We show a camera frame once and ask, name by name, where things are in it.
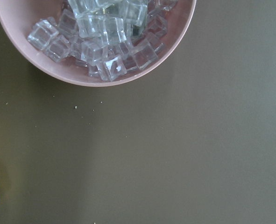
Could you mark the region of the pink bowl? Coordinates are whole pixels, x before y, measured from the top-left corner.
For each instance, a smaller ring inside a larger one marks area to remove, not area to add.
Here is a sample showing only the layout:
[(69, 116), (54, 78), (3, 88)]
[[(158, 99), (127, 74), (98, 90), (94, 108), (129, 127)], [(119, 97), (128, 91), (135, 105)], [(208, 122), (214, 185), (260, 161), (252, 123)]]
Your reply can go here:
[(34, 66), (48, 75), (64, 82), (88, 86), (115, 86), (138, 79), (160, 64), (175, 50), (185, 35), (196, 7), (194, 0), (180, 0), (168, 12), (168, 32), (163, 36), (164, 49), (158, 55), (158, 60), (141, 71), (127, 73), (112, 82), (104, 82), (88, 76), (85, 68), (73, 65), (72, 59), (56, 63), (45, 54), (35, 49), (26, 39), (32, 26), (41, 18), (47, 16), (59, 17), (61, 0), (0, 0), (0, 23), (15, 48)]

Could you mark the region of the clear ice cubes pile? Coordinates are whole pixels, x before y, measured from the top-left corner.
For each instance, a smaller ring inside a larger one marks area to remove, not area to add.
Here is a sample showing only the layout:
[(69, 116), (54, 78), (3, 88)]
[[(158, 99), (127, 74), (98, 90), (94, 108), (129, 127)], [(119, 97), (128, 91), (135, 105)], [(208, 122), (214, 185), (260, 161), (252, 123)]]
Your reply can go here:
[(175, 0), (65, 0), (58, 20), (39, 20), (27, 40), (58, 63), (73, 57), (105, 82), (158, 60)]

